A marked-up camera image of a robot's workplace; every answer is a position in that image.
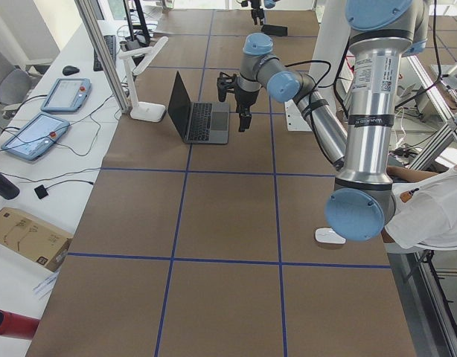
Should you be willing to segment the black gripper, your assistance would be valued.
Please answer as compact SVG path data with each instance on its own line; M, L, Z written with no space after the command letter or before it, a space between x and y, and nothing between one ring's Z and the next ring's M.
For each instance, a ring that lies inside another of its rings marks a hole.
M251 17L255 25L264 24L264 11L262 8L261 0L250 0Z
M238 132L245 132L250 128L252 114L250 107L253 106L258 98L259 91L246 91L242 88L234 90L234 96L237 103L236 113L239 114Z

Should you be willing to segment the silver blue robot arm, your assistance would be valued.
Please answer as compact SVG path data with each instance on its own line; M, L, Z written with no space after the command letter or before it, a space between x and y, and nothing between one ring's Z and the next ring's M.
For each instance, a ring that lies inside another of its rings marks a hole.
M251 17L255 25L265 24L265 9L272 9L276 1L275 0L249 0L251 7Z
M337 171L325 205L327 223L345 239L364 241L377 236L394 215L386 168L400 61L425 48L429 2L348 1L345 17L351 29L348 50L355 58L346 126L315 80L283 65L264 33L246 37L234 95L240 131L250 127L250 108L260 89L280 103L294 102Z

